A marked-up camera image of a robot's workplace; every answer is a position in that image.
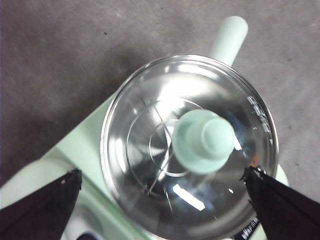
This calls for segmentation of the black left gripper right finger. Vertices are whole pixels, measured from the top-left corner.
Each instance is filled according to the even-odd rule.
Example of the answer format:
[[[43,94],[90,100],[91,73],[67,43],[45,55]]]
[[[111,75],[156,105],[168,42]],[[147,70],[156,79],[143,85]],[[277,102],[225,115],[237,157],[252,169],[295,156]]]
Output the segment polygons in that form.
[[[320,238],[318,202],[253,166],[246,167],[240,179],[268,240]]]

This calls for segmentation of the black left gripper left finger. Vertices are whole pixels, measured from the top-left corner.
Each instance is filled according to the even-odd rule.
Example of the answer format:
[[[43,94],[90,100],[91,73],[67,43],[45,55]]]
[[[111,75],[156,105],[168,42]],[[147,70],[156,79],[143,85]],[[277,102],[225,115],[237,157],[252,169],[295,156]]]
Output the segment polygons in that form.
[[[59,240],[82,187],[75,168],[0,210],[2,240]]]

